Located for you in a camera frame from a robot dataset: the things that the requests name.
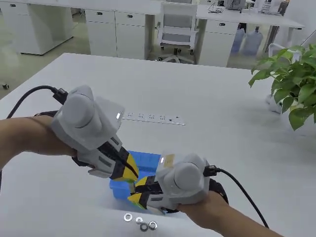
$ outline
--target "drawer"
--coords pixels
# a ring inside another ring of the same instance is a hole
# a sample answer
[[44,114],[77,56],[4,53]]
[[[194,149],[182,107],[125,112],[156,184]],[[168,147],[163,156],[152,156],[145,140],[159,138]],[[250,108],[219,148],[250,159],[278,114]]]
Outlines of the drawer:
[[85,10],[85,18],[90,22],[115,23],[113,11]]
[[130,26],[145,26],[145,14],[115,12],[116,24]]
[[235,35],[238,23],[227,21],[207,21],[206,32]]
[[2,2],[1,7],[10,14],[29,15],[29,6],[26,3]]

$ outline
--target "wheel caster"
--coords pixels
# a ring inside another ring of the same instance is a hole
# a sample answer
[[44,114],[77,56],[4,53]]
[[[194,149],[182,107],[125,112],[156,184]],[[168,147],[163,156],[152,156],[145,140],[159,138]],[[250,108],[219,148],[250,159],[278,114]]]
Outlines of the wheel caster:
[[8,90],[10,87],[8,84],[3,84],[2,87],[5,89],[5,90]]

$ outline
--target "metal washer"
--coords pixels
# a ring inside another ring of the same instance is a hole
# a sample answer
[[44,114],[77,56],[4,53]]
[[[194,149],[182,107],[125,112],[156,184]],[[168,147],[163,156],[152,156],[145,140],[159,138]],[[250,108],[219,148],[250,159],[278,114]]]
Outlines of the metal washer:
[[140,216],[139,216],[139,217],[136,217],[135,221],[136,221],[136,223],[137,223],[138,225],[140,225],[140,224],[143,223],[143,218],[141,218]]
[[151,229],[152,231],[154,231],[155,229],[157,229],[157,223],[155,221],[151,221],[148,223],[149,229]]
[[142,231],[142,232],[146,232],[147,230],[148,230],[148,228],[149,228],[149,226],[148,226],[148,224],[147,223],[141,223],[140,224],[140,230]]
[[129,222],[129,221],[131,221],[132,219],[133,219],[133,215],[132,215],[132,214],[126,213],[126,214],[124,215],[124,221]]

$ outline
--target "cabinet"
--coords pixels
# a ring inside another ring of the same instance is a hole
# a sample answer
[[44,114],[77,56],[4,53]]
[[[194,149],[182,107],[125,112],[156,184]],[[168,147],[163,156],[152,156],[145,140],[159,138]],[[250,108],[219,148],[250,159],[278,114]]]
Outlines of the cabinet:
[[145,59],[145,27],[116,25],[118,57]]
[[226,67],[235,36],[205,32],[200,65]]
[[117,56],[115,24],[87,22],[91,55]]
[[235,39],[238,23],[207,21],[198,64],[226,67],[233,42]]
[[70,8],[0,2],[18,53],[43,55],[72,37]]
[[147,59],[153,45],[155,16],[115,12],[120,58]]
[[86,10],[85,15],[91,55],[117,57],[114,12]]

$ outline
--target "blue water bottle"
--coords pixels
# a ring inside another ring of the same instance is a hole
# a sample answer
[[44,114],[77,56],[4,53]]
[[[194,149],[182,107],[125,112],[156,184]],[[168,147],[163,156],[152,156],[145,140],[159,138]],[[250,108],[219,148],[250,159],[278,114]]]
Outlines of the blue water bottle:
[[257,26],[254,31],[247,34],[242,53],[247,56],[256,56],[262,39],[263,35],[259,32],[259,26]]

